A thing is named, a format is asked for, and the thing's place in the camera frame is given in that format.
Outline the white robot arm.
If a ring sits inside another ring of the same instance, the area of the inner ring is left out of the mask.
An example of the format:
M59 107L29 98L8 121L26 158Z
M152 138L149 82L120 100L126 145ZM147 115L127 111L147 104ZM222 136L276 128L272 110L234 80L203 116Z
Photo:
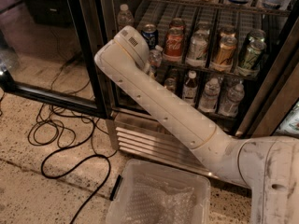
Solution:
M149 47L126 26L94 57L97 67L222 181L251 189L252 224L299 224L299 140L235 139L147 75Z

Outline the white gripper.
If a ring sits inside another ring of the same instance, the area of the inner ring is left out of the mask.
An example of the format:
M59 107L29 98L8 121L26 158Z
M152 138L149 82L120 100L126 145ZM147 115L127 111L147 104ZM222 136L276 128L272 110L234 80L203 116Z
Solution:
M125 26L114 36L114 40L133 57L140 70L149 70L149 46L143 36L134 27Z

